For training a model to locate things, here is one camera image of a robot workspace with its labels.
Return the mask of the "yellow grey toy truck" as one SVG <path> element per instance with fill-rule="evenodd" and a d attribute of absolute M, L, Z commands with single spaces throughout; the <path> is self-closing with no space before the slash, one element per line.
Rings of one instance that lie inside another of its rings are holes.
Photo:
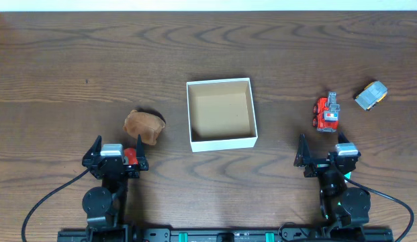
<path fill-rule="evenodd" d="M 355 101 L 365 111 L 369 111 L 387 95 L 387 92 L 388 88 L 382 82 L 373 81 L 356 95 Z"/>

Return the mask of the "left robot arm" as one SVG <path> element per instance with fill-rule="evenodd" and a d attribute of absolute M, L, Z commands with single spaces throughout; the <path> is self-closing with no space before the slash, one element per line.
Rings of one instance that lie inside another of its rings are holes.
<path fill-rule="evenodd" d="M 149 169 L 142 138 L 134 148 L 121 144 L 103 144 L 98 136 L 82 158 L 82 165 L 102 184 L 90 189 L 83 197 L 82 207 L 90 229 L 117 227 L 124 213 L 128 180 L 138 179 Z"/>

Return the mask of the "red toy ball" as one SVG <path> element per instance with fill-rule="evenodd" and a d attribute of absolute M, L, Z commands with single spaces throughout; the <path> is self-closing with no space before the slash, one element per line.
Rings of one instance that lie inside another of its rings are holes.
<path fill-rule="evenodd" d="M 137 165 L 138 158 L 137 158 L 136 149 L 134 148 L 127 148 L 124 150 L 124 164 L 125 165 Z"/>

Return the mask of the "white cardboard box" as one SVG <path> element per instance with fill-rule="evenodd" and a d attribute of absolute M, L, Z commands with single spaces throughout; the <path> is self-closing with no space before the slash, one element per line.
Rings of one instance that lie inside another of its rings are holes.
<path fill-rule="evenodd" d="M 194 153 L 255 146 L 259 136 L 248 77 L 191 81 L 186 89 Z"/>

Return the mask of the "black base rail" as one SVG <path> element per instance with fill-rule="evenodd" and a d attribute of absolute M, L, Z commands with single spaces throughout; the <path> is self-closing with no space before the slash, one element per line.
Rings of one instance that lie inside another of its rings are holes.
<path fill-rule="evenodd" d="M 84 229 L 58 232 L 59 242 L 288 242 L 288 241 L 393 241 L 390 229 L 333 229 L 283 225 L 278 229 L 141 229 L 124 225 L 118 229 Z"/>

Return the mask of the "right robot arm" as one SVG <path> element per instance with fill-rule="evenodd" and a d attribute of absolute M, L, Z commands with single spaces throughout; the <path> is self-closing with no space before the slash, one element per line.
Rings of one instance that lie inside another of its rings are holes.
<path fill-rule="evenodd" d="M 315 158 L 311 155 L 305 135 L 299 136 L 293 165 L 304 168 L 304 177 L 318 179 L 322 216 L 334 227 L 358 227 L 369 222 L 369 192 L 346 185 L 346 175 L 356 169 L 360 156 L 354 143 L 339 134 L 334 150 L 325 158 Z"/>

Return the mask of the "brown plush toy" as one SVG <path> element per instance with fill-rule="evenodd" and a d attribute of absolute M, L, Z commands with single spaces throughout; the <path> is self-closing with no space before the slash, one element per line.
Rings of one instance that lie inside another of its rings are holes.
<path fill-rule="evenodd" d="M 154 146 L 165 125 L 154 114 L 132 110 L 124 120 L 123 130 L 135 139 L 141 136 L 143 143 Z"/>

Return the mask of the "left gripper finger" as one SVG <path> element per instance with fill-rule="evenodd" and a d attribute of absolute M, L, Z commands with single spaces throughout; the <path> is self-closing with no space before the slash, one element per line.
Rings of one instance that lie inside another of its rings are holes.
<path fill-rule="evenodd" d="M 84 154 L 83 163 L 90 163 L 94 157 L 98 156 L 101 152 L 101 135 L 98 135 L 91 148 Z"/>
<path fill-rule="evenodd" d="M 144 146 L 142 144 L 142 137 L 139 134 L 136 143 L 136 158 L 139 165 L 146 164 L 146 155 L 144 152 Z"/>

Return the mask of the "red toy fire truck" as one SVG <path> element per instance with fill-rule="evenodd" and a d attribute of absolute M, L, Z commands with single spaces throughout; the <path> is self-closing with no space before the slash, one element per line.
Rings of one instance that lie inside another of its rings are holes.
<path fill-rule="evenodd" d="M 339 125 L 340 105 L 336 102 L 336 92 L 329 91 L 327 97 L 318 99 L 313 107 L 312 126 L 318 132 L 336 132 Z"/>

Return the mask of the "multicoloured puzzle cube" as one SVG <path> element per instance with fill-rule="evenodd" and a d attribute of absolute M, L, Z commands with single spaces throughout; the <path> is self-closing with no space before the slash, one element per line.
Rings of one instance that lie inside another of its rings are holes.
<path fill-rule="evenodd" d="M 344 175 L 344 179 L 348 181 L 351 178 L 351 172 Z"/>

